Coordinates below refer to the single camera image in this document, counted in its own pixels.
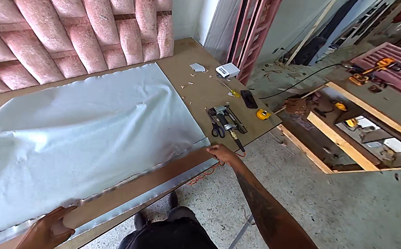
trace padded headboard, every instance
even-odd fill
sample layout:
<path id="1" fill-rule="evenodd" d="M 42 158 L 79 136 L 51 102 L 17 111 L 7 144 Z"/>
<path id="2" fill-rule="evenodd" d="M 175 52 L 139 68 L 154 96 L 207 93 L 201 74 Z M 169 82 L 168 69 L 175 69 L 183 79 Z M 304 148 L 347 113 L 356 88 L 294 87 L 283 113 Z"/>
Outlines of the padded headboard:
<path id="1" fill-rule="evenodd" d="M 173 55 L 172 0 L 0 0 L 0 93 Z"/>

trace black shoe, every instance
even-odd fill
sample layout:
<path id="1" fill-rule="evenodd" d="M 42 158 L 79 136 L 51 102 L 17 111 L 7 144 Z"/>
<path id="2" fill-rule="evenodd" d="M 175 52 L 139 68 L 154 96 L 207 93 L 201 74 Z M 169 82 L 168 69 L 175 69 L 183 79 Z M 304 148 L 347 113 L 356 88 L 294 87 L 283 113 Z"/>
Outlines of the black shoe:
<path id="1" fill-rule="evenodd" d="M 168 203 L 170 204 L 170 210 L 179 205 L 179 201 L 177 200 L 177 194 L 175 191 L 172 191 L 170 193 L 170 196 L 168 197 Z"/>
<path id="2" fill-rule="evenodd" d="M 148 223 L 149 220 L 145 217 L 142 211 L 135 215 L 135 228 L 137 231 L 141 230 Z"/>

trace black power cord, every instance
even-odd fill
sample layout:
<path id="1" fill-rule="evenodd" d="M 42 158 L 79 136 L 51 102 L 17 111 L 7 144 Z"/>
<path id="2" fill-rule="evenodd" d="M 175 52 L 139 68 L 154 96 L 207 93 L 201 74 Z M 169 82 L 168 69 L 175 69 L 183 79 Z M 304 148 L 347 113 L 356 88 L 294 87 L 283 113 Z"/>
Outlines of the black power cord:
<path id="1" fill-rule="evenodd" d="M 294 85 L 292 85 L 292 86 L 286 88 L 285 90 L 281 91 L 280 93 L 276 93 L 276 94 L 274 94 L 274 95 L 271 95 L 271 96 L 268 96 L 268 97 L 259 98 L 259 99 L 271 98 L 271 97 L 274 97 L 275 95 L 279 95 L 279 94 L 281 94 L 281 93 L 284 93 L 284 92 L 288 91 L 289 89 L 295 87 L 296 85 L 300 84 L 300 83 L 303 82 L 304 80 L 308 79 L 309 77 L 313 76 L 314 74 L 316 74 L 316 73 L 318 73 L 318 72 L 320 72 L 320 71 L 322 71 L 322 70 L 324 70 L 324 69 L 327 69 L 327 68 L 329 68 L 329 67 L 331 67 L 331 66 L 335 66 L 335 65 L 342 65 L 342 64 L 337 63 L 337 64 L 325 66 L 324 68 L 321 68 L 321 69 L 319 69 L 319 70 L 313 72 L 312 74 L 308 75 L 308 76 L 307 76 L 306 78 L 304 78 L 303 80 L 301 80 L 301 81 L 295 83 Z"/>

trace smartphone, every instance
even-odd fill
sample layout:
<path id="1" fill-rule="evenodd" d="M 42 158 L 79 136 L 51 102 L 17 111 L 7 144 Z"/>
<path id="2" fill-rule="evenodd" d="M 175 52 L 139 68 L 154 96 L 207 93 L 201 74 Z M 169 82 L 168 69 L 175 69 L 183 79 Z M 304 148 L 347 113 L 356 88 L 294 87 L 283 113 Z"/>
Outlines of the smartphone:
<path id="1" fill-rule="evenodd" d="M 253 94 L 248 90 L 241 90 L 240 95 L 242 95 L 242 99 L 245 102 L 245 105 L 248 109 L 257 109 L 259 108 L 256 100 L 253 97 Z"/>

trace black pants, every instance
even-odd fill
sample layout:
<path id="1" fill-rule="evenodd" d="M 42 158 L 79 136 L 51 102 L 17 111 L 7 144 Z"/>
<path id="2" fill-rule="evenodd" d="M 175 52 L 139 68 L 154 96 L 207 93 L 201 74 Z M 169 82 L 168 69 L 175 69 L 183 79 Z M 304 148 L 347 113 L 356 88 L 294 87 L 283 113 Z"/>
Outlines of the black pants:
<path id="1" fill-rule="evenodd" d="M 177 219 L 180 219 L 182 217 L 187 217 L 192 219 L 193 221 L 195 221 L 196 223 L 199 223 L 199 221 L 196 218 L 196 215 L 194 214 L 193 211 L 191 211 L 191 209 L 187 208 L 187 207 L 183 207 L 183 206 L 179 206 L 179 207 L 175 207 L 173 209 L 171 209 L 170 214 L 168 215 L 168 219 L 166 219 L 166 221 L 168 222 L 173 222 Z M 139 231 L 134 231 L 131 234 L 127 235 L 121 242 L 120 245 L 118 247 L 118 249 L 125 249 L 126 246 L 130 243 L 130 241 L 132 241 L 134 238 L 136 238 L 136 236 L 138 235 Z"/>

